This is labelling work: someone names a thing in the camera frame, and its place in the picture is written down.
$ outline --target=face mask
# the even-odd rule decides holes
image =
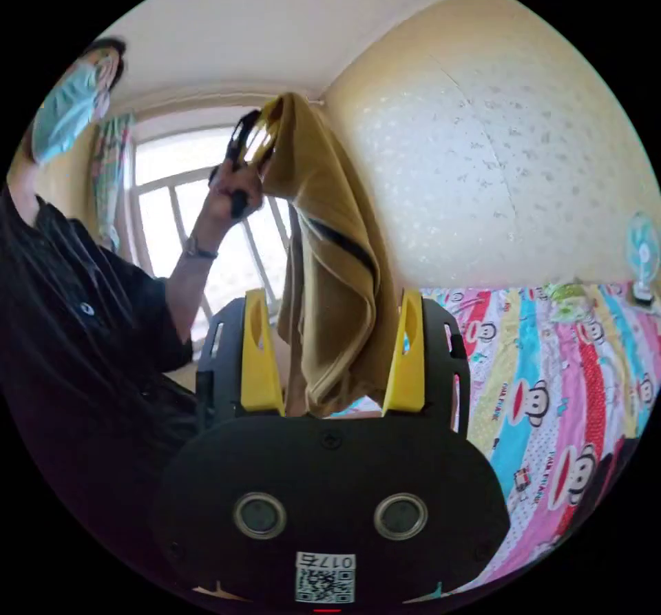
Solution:
[[[95,112],[107,108],[107,92],[99,93],[96,66],[81,62],[46,96],[34,118],[32,157],[42,165],[67,152],[76,138],[94,120]]]

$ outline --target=hand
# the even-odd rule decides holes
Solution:
[[[232,218],[231,194],[239,189],[246,192],[248,206],[241,218]],[[215,251],[225,234],[260,209],[263,201],[262,179],[257,167],[249,165],[232,172],[232,162],[224,161],[209,184],[209,193],[198,216],[194,232],[199,246]]]

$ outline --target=yellow towel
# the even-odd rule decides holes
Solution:
[[[278,334],[291,347],[287,415],[309,411],[323,417],[363,396],[382,404],[398,313],[374,211],[344,148],[322,118],[301,96],[280,98],[280,129],[264,192],[291,204],[277,323]],[[329,240],[324,228],[348,238],[362,257]]]

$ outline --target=bed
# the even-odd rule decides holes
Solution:
[[[543,287],[422,290],[461,328],[471,370],[468,439],[489,459],[511,519],[490,564],[455,592],[552,550],[631,456],[661,383],[661,313],[629,304],[627,286],[585,285],[592,317],[574,324],[550,321]],[[351,410],[374,408],[362,399]],[[441,596],[439,586],[422,598]]]

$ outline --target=blue fan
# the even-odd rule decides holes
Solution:
[[[651,219],[639,211],[627,227],[627,262],[636,280],[631,291],[641,305],[654,301],[651,283],[659,270],[659,237]]]

